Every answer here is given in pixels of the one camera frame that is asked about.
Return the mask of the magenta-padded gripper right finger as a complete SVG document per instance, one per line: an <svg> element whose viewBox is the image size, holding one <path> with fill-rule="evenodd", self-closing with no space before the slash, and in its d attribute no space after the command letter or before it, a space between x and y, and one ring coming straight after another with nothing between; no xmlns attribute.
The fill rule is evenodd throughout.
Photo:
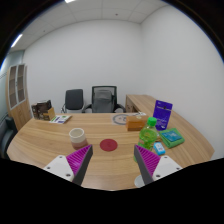
<svg viewBox="0 0 224 224"><path fill-rule="evenodd" d="M158 156L138 145L134 146L134 156L145 185L182 169L182 167L169 156Z"/></svg>

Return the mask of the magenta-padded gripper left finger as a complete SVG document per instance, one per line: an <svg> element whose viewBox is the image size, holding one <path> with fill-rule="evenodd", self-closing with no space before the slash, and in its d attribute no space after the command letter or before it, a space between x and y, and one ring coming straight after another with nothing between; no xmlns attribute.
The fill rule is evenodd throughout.
<svg viewBox="0 0 224 224"><path fill-rule="evenodd" d="M88 145L68 156L57 156L44 170L81 186L92 155L93 147Z"/></svg>

